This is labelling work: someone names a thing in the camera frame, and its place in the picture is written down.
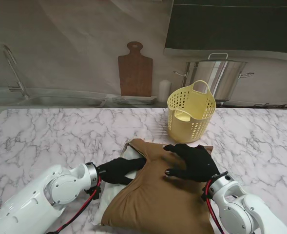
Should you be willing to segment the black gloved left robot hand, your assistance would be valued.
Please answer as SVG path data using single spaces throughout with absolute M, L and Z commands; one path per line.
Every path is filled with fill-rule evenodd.
M 141 170 L 145 163 L 146 158 L 125 159 L 118 157 L 97 166 L 96 169 L 101 179 L 106 183 L 128 185 L 133 179 L 126 177 L 126 175 Z

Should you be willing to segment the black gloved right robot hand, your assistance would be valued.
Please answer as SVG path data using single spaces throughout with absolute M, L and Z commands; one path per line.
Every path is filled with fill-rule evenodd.
M 185 169 L 167 169 L 167 176 L 180 179 L 193 180 L 195 182 L 208 182 L 214 175 L 220 172 L 211 157 L 212 146 L 198 145 L 190 147 L 187 144 L 166 145 L 164 150 L 177 154 L 186 164 Z

